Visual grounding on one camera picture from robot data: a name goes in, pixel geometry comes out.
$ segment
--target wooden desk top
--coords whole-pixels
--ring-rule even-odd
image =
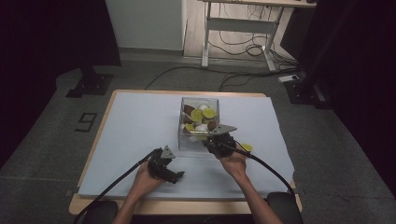
[[[244,4],[269,7],[316,7],[316,3],[306,3],[306,0],[199,0],[208,3]]]
[[[116,98],[118,92],[139,92],[139,93],[157,93],[157,94],[184,94],[184,95],[210,95],[210,96],[238,96],[238,97],[265,97],[262,93],[238,93],[238,92],[207,92],[207,91],[114,91],[110,101],[108,103],[104,118],[99,127],[98,133],[92,145],[91,153],[87,159],[81,178],[78,182],[78,187],[81,185],[84,175],[87,172],[88,166],[92,159],[92,155],[95,151],[96,145],[104,129],[106,118],[110,112],[111,106]],[[302,210],[302,205],[298,195],[297,204]],[[92,199],[81,197],[78,194],[74,194],[73,199],[69,206],[69,212],[73,215],[78,214],[84,209]],[[122,206],[123,199],[114,200],[117,202],[119,207]],[[135,214],[139,215],[201,215],[201,214],[250,214],[250,209],[246,202],[193,202],[193,201],[162,201],[162,200],[144,200],[139,202],[135,211]]]

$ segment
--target desk leg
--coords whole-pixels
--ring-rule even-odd
[[[268,68],[270,69],[270,72],[276,71],[276,68],[274,65],[274,58],[272,57],[272,55],[270,53],[270,49],[274,43],[274,38],[276,35],[277,27],[279,26],[280,18],[282,17],[282,13],[283,13],[283,7],[280,7],[279,12],[277,13],[277,16],[276,16],[276,20],[274,21],[274,26],[271,30],[270,38],[268,39],[266,46],[262,47],[265,61],[267,61]]]
[[[207,3],[207,15],[206,15],[206,24],[205,24],[205,41],[204,48],[202,49],[202,67],[207,68],[209,66],[209,23],[210,23],[210,9],[212,8],[212,4]]]

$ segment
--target white wall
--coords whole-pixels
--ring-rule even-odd
[[[187,0],[106,0],[120,48],[182,50]]]

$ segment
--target person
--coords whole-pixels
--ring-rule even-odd
[[[250,208],[254,222],[256,224],[277,224],[282,223],[274,210],[262,198],[259,192],[254,188],[246,173],[246,157],[239,153],[233,152],[230,157],[218,158],[224,170],[235,180],[245,195],[247,204]],[[114,218],[112,224],[129,224],[134,215],[134,208],[137,202],[150,193],[164,181],[152,178],[149,174],[148,163],[140,165],[136,173],[134,183],[128,192],[125,201]]]

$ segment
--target person's right arm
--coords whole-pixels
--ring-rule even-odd
[[[247,204],[250,208],[256,224],[277,224],[282,223],[274,210],[262,198],[253,187],[248,175],[246,174],[246,157],[233,152],[230,157],[219,159],[227,173],[233,177],[245,195]]]

